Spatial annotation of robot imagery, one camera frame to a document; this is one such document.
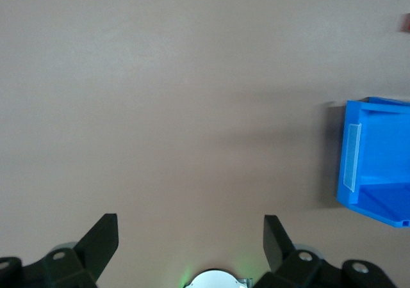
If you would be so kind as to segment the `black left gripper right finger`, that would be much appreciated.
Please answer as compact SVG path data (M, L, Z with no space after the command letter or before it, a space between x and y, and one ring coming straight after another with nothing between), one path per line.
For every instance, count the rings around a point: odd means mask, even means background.
M266 215L263 249L270 267L254 287L396 287L377 265L346 260L337 268L309 250L298 250L279 218Z

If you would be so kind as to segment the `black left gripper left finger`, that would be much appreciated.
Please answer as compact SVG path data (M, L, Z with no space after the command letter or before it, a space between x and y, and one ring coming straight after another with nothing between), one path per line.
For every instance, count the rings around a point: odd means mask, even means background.
M119 246L118 218L104 214L74 246L56 248L35 263L1 258L1 287L96 287Z

